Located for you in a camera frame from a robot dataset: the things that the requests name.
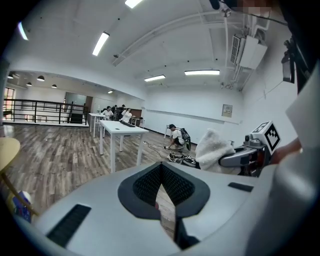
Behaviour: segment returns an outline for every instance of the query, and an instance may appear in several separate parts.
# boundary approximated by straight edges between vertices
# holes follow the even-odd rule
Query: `air conditioner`
[[[264,57],[267,46],[251,36],[235,34],[232,39],[231,62],[255,70]]]

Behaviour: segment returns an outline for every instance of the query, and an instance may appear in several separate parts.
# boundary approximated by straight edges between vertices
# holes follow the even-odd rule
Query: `rectangular ceiling light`
[[[129,6],[131,9],[135,8],[137,4],[139,4],[142,0],[126,0],[125,4]]]
[[[165,79],[165,78],[166,77],[162,74],[162,75],[158,75],[158,76],[154,76],[154,77],[150,77],[150,78],[144,79],[144,81],[151,82],[151,81],[154,81],[154,80]]]
[[[27,41],[28,41],[28,37],[27,37],[27,35],[26,35],[25,31],[24,31],[24,28],[22,27],[21,21],[18,23],[18,29],[19,29],[19,32],[20,32],[22,38],[23,38],[24,40],[27,40]]]
[[[190,70],[184,71],[186,76],[194,75],[220,75],[220,70]]]
[[[106,33],[106,32],[103,32],[101,34],[101,36],[100,36],[100,38],[99,38],[98,42],[96,43],[96,46],[95,46],[95,48],[93,50],[93,53],[92,53],[93,55],[98,56],[102,46],[104,46],[104,44],[107,41],[109,36],[110,35],[108,33]]]

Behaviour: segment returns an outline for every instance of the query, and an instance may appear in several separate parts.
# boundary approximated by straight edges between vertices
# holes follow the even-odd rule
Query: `yellow round table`
[[[1,137],[0,138],[0,176],[9,190],[16,196],[16,198],[30,211],[31,214],[39,215],[31,205],[28,204],[17,192],[6,175],[8,167],[17,156],[20,150],[20,142],[15,138]]]

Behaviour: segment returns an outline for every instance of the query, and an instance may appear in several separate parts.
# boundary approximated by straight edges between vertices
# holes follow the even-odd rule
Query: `keyboard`
[[[124,122],[124,121],[120,121],[121,124],[125,125],[125,126],[129,126],[129,127],[135,127],[134,125]]]

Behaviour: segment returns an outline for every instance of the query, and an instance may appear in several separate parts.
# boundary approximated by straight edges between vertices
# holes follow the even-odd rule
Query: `table leg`
[[[110,161],[111,173],[116,171],[116,136],[111,133],[110,135]]]
[[[102,129],[100,130],[100,155],[103,155],[104,154],[104,148],[103,148],[103,141],[104,141],[104,139],[103,139],[103,131],[102,131]]]
[[[167,136],[167,130],[168,130],[168,125],[165,126],[165,131],[164,131],[164,139],[166,138]]]
[[[93,137],[96,137],[96,116],[94,117],[94,122],[93,122]]]
[[[144,138],[145,138],[145,134],[142,133],[140,135],[140,144],[139,144],[139,149],[138,149],[138,156],[136,157],[136,165],[137,166],[141,165],[142,150],[144,148]]]
[[[122,152],[123,146],[124,146],[124,137],[121,136],[121,137],[120,137],[120,152]]]
[[[34,209],[32,209],[31,205],[28,204],[18,193],[18,191],[15,189],[15,187],[12,185],[6,174],[2,173],[1,178],[3,182],[7,185],[9,190],[15,195],[15,197],[22,203],[29,211],[31,214],[39,215],[38,212],[36,212]]]
[[[92,127],[92,115],[90,115],[90,133],[91,133],[91,127]]]

